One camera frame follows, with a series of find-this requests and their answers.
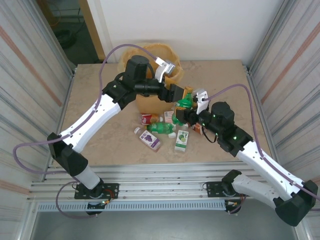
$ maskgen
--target plastic bottle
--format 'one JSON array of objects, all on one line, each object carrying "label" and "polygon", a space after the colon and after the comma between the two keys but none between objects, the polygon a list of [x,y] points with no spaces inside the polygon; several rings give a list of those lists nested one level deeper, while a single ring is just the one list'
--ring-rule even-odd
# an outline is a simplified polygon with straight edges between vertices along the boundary
[{"label": "plastic bottle", "polygon": [[140,141],[142,141],[145,145],[151,148],[154,152],[157,152],[161,147],[161,142],[158,138],[153,136],[150,132],[145,129],[141,129],[141,127],[137,127],[134,130],[134,133],[138,135]]},{"label": "plastic bottle", "polygon": [[168,134],[170,139],[174,139],[177,136],[174,132],[174,130],[176,130],[176,126],[171,123],[155,122],[146,126],[146,129],[156,134]]},{"label": "plastic bottle", "polygon": [[163,122],[164,118],[158,114],[140,114],[139,122],[142,125],[149,125],[157,122]]}]

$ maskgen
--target marble tabletop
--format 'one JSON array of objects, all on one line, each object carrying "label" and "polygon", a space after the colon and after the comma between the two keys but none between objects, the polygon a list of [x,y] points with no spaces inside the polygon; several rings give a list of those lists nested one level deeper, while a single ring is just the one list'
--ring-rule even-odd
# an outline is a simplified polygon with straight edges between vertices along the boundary
[{"label": "marble tabletop", "polygon": [[[99,94],[98,72],[100,64],[78,65],[72,86],[62,129],[72,125],[88,108],[92,106]],[[249,86],[240,60],[183,61],[181,67],[185,73],[179,83],[181,87],[192,86],[193,89],[204,88],[209,96],[236,83]],[[106,64],[103,72],[103,86],[118,74],[117,64]],[[213,101],[226,101],[235,113],[235,124],[251,136],[250,106],[246,91],[240,87],[230,89]],[[176,151],[175,139],[157,134],[162,141],[158,152],[153,152],[134,134],[139,127],[138,109],[135,102],[110,119],[87,143],[82,154],[90,165],[131,165],[131,164],[165,164],[165,163],[200,163],[236,161],[224,152],[217,143],[208,142],[204,136],[189,129],[186,152]],[[258,112],[255,109],[255,122],[261,147],[270,154],[267,140]]]}]

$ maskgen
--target metal wall panel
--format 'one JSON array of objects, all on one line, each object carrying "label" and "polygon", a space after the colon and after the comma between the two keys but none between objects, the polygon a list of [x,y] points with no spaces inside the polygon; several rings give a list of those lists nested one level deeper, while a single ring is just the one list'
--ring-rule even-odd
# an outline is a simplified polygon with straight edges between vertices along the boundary
[{"label": "metal wall panel", "polygon": [[[250,67],[278,161],[320,185],[320,1],[289,1]],[[320,214],[306,222],[320,239]]]},{"label": "metal wall panel", "polygon": [[[38,6],[0,1],[0,239],[19,237],[29,187],[40,179],[14,161],[13,147],[57,130],[72,71]],[[23,164],[44,170],[48,146],[18,150]]]}]

